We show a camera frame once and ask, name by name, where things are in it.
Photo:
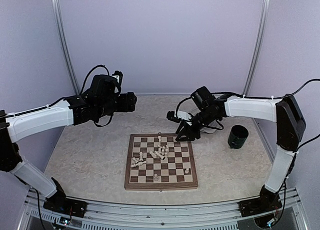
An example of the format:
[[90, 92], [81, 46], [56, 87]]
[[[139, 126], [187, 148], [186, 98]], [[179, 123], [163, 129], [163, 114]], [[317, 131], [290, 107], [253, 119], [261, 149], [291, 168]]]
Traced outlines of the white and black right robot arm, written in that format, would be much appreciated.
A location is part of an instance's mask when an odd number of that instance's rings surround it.
[[268, 179], [256, 200], [256, 208], [266, 212], [275, 204], [299, 143], [306, 129], [306, 121], [293, 95], [282, 98], [250, 98], [234, 93], [224, 93], [216, 98], [207, 87], [196, 89], [190, 98], [199, 112], [192, 116], [187, 112], [176, 110], [174, 121], [179, 123], [176, 141], [194, 141], [201, 136], [201, 129], [224, 117], [248, 117], [276, 123], [277, 153]]

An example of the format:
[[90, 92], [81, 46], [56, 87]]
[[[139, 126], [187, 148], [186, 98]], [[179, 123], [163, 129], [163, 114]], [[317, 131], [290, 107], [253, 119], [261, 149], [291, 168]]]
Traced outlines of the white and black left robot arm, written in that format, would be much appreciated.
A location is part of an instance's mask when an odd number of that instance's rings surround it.
[[60, 184], [19, 154], [18, 141], [47, 130], [76, 126], [92, 121], [99, 127], [102, 117], [114, 113], [133, 112], [137, 97], [133, 92], [122, 93], [121, 72], [95, 75], [90, 87], [80, 94], [62, 97], [56, 102], [25, 112], [0, 112], [0, 169], [9, 172], [37, 190], [59, 212], [70, 207]]

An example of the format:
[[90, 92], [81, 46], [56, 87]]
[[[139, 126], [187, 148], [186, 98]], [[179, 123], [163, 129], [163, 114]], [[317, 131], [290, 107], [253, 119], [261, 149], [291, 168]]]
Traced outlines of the wooden chess board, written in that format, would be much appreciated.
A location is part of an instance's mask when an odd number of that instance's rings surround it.
[[[157, 156], [152, 158], [150, 151], [158, 151], [158, 145], [168, 145], [169, 152], [165, 160]], [[143, 159], [146, 164], [131, 168], [133, 157]], [[159, 180], [154, 181], [154, 174]], [[124, 188], [126, 190], [188, 190], [198, 187], [198, 176], [190, 141], [176, 141], [176, 135], [171, 133], [158, 134], [131, 134], [127, 151], [125, 167]]]

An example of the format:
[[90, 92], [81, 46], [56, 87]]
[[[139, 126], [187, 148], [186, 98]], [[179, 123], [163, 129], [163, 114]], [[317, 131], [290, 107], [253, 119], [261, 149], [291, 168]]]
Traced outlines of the white plate with spiral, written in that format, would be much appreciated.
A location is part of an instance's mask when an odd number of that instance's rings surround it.
[[[191, 109], [189, 113], [192, 116], [195, 116], [199, 112], [200, 112], [200, 110], [197, 107], [195, 107], [195, 108]], [[214, 134], [217, 131], [217, 129], [215, 129], [215, 128], [220, 128], [220, 126], [218, 125], [218, 123], [216, 121], [213, 121], [212, 123], [210, 123], [209, 127], [210, 128], [204, 127], [203, 129], [201, 129], [200, 130], [201, 133]]]

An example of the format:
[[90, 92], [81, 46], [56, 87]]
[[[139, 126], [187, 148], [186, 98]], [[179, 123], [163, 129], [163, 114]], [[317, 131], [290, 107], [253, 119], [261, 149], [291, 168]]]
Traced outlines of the fallen white king centre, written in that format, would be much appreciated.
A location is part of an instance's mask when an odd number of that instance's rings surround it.
[[165, 160], [168, 157], [168, 152], [163, 150], [160, 154], [161, 160]]

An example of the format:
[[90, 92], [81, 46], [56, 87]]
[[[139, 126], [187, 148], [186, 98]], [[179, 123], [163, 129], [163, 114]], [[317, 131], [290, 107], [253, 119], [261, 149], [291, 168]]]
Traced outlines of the fallen white bishop centre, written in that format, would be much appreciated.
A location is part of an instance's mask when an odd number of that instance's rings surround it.
[[152, 158], [154, 159], [157, 158], [157, 155], [153, 151], [150, 151], [149, 154], [151, 155]]

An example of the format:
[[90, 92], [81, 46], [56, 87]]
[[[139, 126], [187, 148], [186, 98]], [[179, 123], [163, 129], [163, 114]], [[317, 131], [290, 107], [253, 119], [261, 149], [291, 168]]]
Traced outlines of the dark green cup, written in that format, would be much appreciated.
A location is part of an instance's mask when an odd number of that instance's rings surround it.
[[232, 149], [240, 149], [249, 136], [249, 131], [242, 125], [234, 125], [229, 133], [227, 143]]

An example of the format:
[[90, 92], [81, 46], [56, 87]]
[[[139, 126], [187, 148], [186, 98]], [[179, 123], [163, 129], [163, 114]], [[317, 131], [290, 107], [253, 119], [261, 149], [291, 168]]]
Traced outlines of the aluminium front rail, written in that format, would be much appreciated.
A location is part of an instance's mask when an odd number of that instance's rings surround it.
[[17, 229], [257, 229], [255, 220], [270, 212], [242, 217], [238, 200], [187, 205], [139, 205], [88, 200], [84, 218], [38, 208], [43, 197], [29, 190]]

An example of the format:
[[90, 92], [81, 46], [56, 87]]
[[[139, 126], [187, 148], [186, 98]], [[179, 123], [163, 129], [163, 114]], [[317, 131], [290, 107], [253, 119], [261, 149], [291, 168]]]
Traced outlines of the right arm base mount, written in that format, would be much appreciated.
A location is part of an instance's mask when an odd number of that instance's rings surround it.
[[283, 206], [279, 198], [270, 203], [262, 200], [260, 197], [240, 201], [238, 205], [242, 217], [261, 214]]

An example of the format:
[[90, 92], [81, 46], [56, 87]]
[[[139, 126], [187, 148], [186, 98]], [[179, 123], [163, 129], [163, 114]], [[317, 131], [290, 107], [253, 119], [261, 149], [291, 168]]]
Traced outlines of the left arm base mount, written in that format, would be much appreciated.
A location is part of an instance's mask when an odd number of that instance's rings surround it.
[[69, 216], [84, 218], [88, 203], [81, 200], [70, 198], [48, 198], [43, 207], [45, 209], [62, 213]]

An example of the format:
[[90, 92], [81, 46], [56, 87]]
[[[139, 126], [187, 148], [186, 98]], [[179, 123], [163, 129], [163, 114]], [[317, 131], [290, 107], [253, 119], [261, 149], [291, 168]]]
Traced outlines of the left aluminium corner post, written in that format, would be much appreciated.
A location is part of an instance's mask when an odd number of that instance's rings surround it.
[[61, 44], [61, 49], [67, 69], [68, 76], [70, 78], [71, 86], [76, 95], [80, 93], [80, 87], [76, 78], [76, 74], [72, 65], [71, 56], [67, 44], [66, 34], [64, 30], [62, 11], [60, 7], [60, 0], [51, 0], [55, 22], [57, 26], [57, 32]]

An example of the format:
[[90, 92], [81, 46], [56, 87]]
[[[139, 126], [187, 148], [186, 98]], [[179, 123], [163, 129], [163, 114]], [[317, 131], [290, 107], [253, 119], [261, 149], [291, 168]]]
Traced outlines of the aluminium corner post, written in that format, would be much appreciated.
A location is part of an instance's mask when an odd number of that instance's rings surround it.
[[51, 0], [55, 22], [57, 26], [57, 32], [61, 44], [61, 49], [67, 69], [68, 76], [70, 78], [71, 86], [76, 95], [80, 93], [80, 87], [76, 78], [76, 74], [72, 65], [71, 56], [67, 44], [66, 34], [64, 30], [62, 11], [60, 7], [60, 0]]
[[258, 24], [258, 32], [257, 32], [256, 40], [255, 40], [254, 49], [253, 49], [253, 55], [251, 58], [249, 72], [248, 72], [246, 82], [244, 85], [244, 89], [242, 92], [242, 94], [245, 94], [246, 96], [250, 92], [250, 89], [251, 89], [251, 86], [252, 86], [252, 83], [254, 80], [254, 75], [255, 75], [255, 72], [257, 69], [257, 64], [259, 61], [259, 56], [260, 56], [261, 48], [263, 45], [263, 39], [264, 39], [265, 29], [266, 29], [267, 20], [268, 20], [270, 2], [271, 2], [271, 0], [263, 0], [263, 2], [262, 2], [260, 19], [259, 19], [259, 24]]

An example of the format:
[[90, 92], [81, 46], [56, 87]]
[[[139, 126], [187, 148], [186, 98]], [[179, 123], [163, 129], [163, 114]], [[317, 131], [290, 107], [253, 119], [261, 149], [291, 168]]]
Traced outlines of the right aluminium corner post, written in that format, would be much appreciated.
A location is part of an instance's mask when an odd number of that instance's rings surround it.
[[263, 0], [263, 2], [262, 2], [260, 19], [259, 19], [259, 24], [258, 24], [258, 32], [257, 32], [256, 40], [255, 40], [254, 49], [253, 49], [253, 55], [251, 58], [249, 72], [248, 72], [246, 82], [244, 85], [244, 89], [242, 92], [242, 94], [245, 94], [246, 96], [250, 92], [250, 89], [251, 89], [251, 86], [252, 86], [252, 83], [254, 80], [254, 75], [255, 75], [255, 72], [257, 69], [257, 64], [259, 61], [259, 56], [260, 56], [261, 48], [263, 45], [263, 39], [264, 39], [265, 29], [266, 29], [267, 20], [268, 20], [270, 2], [271, 2], [271, 0]]

